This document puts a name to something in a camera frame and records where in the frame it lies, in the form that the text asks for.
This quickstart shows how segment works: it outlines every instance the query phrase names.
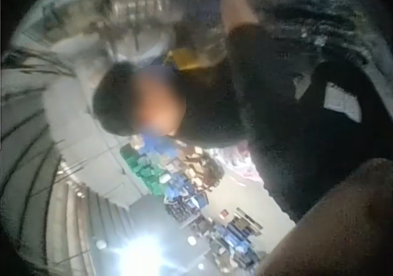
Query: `black fabric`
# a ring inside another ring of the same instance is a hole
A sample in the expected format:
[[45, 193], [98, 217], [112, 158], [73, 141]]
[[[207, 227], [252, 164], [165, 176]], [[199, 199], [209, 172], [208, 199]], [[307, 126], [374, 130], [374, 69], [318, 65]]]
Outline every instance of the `black fabric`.
[[228, 61], [211, 69], [179, 73], [186, 113], [175, 139], [203, 148], [227, 147], [246, 138]]
[[[233, 30], [228, 47], [233, 84], [253, 161], [265, 188], [299, 220], [323, 194], [370, 158], [392, 158], [393, 125], [374, 87], [345, 60], [324, 63], [301, 102], [291, 54], [260, 26]], [[323, 108], [324, 83], [357, 96], [361, 124]]]

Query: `black sweater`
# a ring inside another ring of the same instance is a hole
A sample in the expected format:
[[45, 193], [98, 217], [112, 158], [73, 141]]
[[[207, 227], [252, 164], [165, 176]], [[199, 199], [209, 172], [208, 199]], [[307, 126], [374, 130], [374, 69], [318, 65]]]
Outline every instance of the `black sweater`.
[[[392, 158], [393, 125], [368, 78], [345, 60], [321, 64], [297, 101], [295, 58], [282, 56], [280, 46], [260, 26], [233, 30], [228, 37], [232, 76], [224, 65], [225, 85], [205, 97], [189, 94], [176, 137], [202, 147], [224, 147], [246, 137], [265, 188], [299, 220], [364, 161]], [[357, 96], [361, 123], [323, 108], [327, 82]]]

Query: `bright light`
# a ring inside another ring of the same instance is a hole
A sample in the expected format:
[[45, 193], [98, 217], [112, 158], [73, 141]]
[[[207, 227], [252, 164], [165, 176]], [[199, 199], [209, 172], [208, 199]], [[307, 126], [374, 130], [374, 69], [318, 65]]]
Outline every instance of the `bright light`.
[[188, 238], [188, 242], [189, 242], [190, 245], [196, 245], [197, 244], [197, 240], [195, 239], [194, 236], [190, 236]]
[[153, 238], [138, 238], [120, 251], [122, 276], [158, 276], [161, 265], [160, 247]]
[[203, 150], [202, 150], [202, 148], [196, 146], [195, 152], [201, 155], [203, 153]]
[[96, 246], [97, 246], [98, 250], [103, 250], [104, 248], [107, 247], [106, 242], [103, 240], [97, 241]]

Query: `black hair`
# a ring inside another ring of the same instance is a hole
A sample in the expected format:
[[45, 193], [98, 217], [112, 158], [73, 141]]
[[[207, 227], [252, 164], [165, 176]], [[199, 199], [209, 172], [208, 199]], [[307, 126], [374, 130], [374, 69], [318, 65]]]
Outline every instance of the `black hair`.
[[99, 83], [93, 96], [93, 113], [105, 131], [130, 136], [134, 131], [126, 116], [126, 101], [131, 95], [134, 67], [127, 61], [113, 64]]

